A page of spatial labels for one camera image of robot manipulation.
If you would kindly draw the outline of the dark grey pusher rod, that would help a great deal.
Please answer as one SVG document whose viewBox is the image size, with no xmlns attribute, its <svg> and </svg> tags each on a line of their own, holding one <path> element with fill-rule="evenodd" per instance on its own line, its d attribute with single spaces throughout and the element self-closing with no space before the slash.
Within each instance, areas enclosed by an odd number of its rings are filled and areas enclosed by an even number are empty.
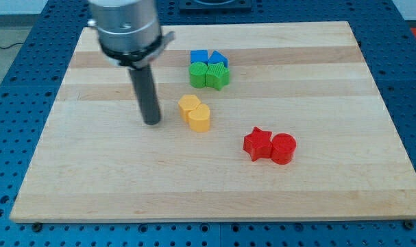
<svg viewBox="0 0 416 247">
<path fill-rule="evenodd" d="M 144 123 L 158 124 L 161 120 L 161 112 L 151 67 L 149 65 L 142 68 L 130 67 L 129 74 Z"/>
</svg>

